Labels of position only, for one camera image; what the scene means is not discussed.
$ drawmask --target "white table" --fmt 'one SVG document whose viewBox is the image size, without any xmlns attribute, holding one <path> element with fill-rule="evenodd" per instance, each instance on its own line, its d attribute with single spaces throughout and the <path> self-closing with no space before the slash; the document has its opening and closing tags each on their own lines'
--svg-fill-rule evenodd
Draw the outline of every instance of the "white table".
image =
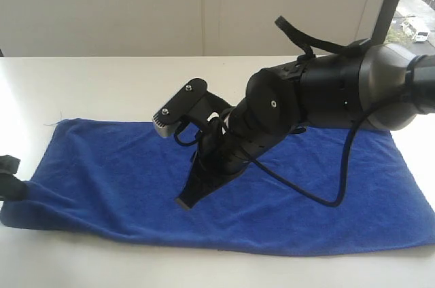
<svg viewBox="0 0 435 288">
<path fill-rule="evenodd" d="M 0 58 L 0 155 L 22 159 L 29 179 L 65 118 L 149 121 L 187 80 L 237 103 L 249 76 L 292 57 Z M 435 117 L 395 140 L 427 199 Z M 337 257 L 272 257 L 120 244 L 94 236 L 0 226 L 2 287 L 435 287 L 435 249 Z"/>
</svg>

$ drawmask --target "blue towel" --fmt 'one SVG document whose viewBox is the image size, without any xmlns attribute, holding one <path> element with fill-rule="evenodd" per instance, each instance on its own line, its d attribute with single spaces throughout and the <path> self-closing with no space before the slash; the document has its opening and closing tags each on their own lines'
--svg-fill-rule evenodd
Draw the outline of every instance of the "blue towel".
<svg viewBox="0 0 435 288">
<path fill-rule="evenodd" d="M 193 135 L 188 129 L 186 136 Z M 303 188 L 334 199 L 346 130 L 310 128 L 260 158 Z M 435 243 L 435 216 L 388 132 L 361 131 L 344 202 L 331 209 L 251 165 L 184 211 L 174 198 L 194 147 L 151 123 L 65 120 L 29 182 L 5 202 L 11 227 L 92 233 L 122 242 L 271 255 L 335 255 Z"/>
</svg>

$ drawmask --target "blue microfiber cloth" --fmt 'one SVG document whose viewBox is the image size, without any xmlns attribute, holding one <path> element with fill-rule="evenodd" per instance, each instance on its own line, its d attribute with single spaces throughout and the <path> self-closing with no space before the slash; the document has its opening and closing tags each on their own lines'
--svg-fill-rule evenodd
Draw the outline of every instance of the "blue microfiber cloth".
<svg viewBox="0 0 435 288">
<path fill-rule="evenodd" d="M 186 135 L 193 135 L 187 129 Z M 310 128 L 260 161 L 333 200 L 346 130 Z M 388 132 L 360 131 L 344 202 L 328 208 L 251 165 L 184 211 L 194 147 L 161 139 L 151 123 L 65 120 L 29 182 L 29 199 L 5 202 L 11 227 L 87 232 L 150 245 L 271 255 L 334 255 L 435 243 L 435 216 Z"/>
</svg>

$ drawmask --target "robotic arm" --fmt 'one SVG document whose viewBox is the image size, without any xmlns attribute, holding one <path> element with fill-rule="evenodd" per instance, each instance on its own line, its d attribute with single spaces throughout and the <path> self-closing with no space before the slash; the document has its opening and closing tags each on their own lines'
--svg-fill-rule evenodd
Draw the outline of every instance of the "robotic arm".
<svg viewBox="0 0 435 288">
<path fill-rule="evenodd" d="M 282 17 L 275 23 L 305 55 L 252 75 L 235 107 L 208 92 L 204 80 L 192 79 L 153 117 L 160 136 L 174 134 L 180 145 L 198 145 L 177 199 L 185 209 L 237 178 L 251 162 L 306 197 L 338 206 L 358 128 L 399 130 L 417 114 L 435 112 L 435 56 L 415 56 L 395 44 L 374 46 L 369 39 L 339 46 L 301 33 Z M 317 58 L 312 46 L 333 54 Z M 183 143 L 178 135 L 189 123 L 199 131 L 193 142 Z M 307 126 L 351 129 L 335 201 L 313 196 L 256 160 Z"/>
</svg>

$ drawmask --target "white wall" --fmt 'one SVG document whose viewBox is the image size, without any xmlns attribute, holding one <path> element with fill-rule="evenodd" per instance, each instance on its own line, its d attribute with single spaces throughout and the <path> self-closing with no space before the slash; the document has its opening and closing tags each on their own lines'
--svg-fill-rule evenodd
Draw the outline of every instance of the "white wall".
<svg viewBox="0 0 435 288">
<path fill-rule="evenodd" d="M 368 37 L 383 0 L 0 0 L 6 56 L 297 54 L 273 21 L 337 43 Z"/>
</svg>

